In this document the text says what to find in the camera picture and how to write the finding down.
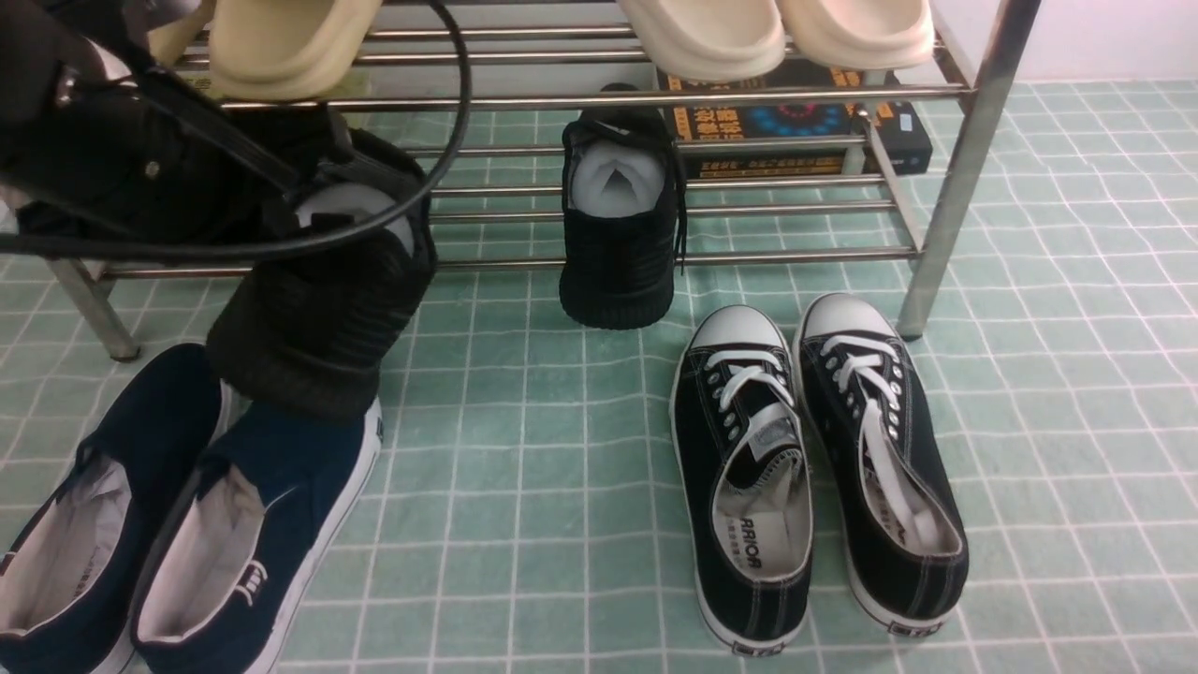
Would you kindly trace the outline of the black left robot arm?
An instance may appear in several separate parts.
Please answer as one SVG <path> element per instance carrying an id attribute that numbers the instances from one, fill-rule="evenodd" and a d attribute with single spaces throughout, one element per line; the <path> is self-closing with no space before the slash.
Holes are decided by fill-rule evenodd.
<path id="1" fill-rule="evenodd" d="M 4 188 L 25 200 L 14 213 L 34 255 L 265 242 L 294 226 L 284 208 L 317 175 L 377 148 L 333 110 L 222 110 L 157 68 L 125 89 L 40 4 L 4 4 Z"/>

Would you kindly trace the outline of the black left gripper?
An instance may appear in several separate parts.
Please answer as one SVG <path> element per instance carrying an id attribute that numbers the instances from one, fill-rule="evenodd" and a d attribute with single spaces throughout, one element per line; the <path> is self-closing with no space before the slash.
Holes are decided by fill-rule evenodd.
<path id="1" fill-rule="evenodd" d="M 282 160 L 286 189 L 111 81 L 4 71 L 4 186 L 29 198 L 6 249 L 291 249 L 300 204 L 373 181 L 375 136 L 321 110 L 234 111 L 226 126 Z"/>

